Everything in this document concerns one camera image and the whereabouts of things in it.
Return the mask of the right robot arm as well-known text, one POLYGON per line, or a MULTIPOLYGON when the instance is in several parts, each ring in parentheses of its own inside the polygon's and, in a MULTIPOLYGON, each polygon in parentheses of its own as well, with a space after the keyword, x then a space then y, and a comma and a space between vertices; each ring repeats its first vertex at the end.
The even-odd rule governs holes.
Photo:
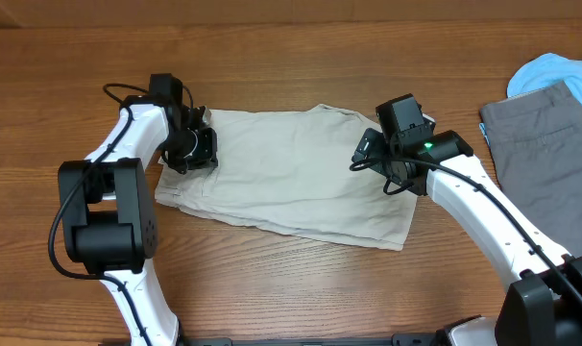
POLYGON ((464 229, 496 269, 506 295, 499 315, 432 334, 396 334, 395 345, 582 345, 582 257, 534 226, 499 190, 472 147, 406 94, 376 107, 378 130, 359 141, 350 169, 385 177, 383 191, 427 196, 464 229))

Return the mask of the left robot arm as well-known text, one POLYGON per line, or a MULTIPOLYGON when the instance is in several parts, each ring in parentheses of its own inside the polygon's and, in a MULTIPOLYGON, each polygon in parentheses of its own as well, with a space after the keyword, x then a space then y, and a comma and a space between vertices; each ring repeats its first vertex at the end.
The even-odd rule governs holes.
POLYGON ((59 168, 61 205, 48 256, 64 277, 105 286, 129 344, 185 345, 154 267, 158 225, 145 171, 154 160, 181 175, 217 167, 217 134, 208 108, 195 107, 189 88, 170 73, 130 91, 117 101, 118 122, 101 146, 59 168))

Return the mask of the beige khaki shorts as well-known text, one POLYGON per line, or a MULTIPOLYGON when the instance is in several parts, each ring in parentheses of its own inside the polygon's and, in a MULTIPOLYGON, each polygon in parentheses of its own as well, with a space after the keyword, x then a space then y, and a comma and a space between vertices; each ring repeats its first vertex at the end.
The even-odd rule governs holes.
POLYGON ((352 154, 377 123, 357 111, 214 110, 218 165, 180 174, 165 167, 164 206, 232 226, 399 251, 417 197, 387 196, 372 170, 350 171, 352 154))

